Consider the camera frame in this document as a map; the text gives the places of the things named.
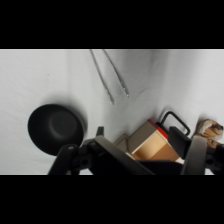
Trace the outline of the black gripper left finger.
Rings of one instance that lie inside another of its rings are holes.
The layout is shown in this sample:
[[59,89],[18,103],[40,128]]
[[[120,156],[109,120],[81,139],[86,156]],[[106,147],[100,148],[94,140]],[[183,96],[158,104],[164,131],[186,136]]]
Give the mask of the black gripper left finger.
[[86,140],[81,147],[63,146],[50,168],[49,175],[79,175],[89,169],[94,175],[153,175],[153,172],[116,148],[104,137],[99,127],[96,137]]

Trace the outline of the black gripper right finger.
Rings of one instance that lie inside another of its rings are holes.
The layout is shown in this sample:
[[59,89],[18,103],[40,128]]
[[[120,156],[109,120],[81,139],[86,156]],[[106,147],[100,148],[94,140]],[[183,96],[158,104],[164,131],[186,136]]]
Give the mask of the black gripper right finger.
[[182,175],[203,175],[209,169],[215,175],[224,175],[224,147],[207,146],[207,140],[194,136],[189,139],[178,128],[171,127],[168,142],[184,160]]

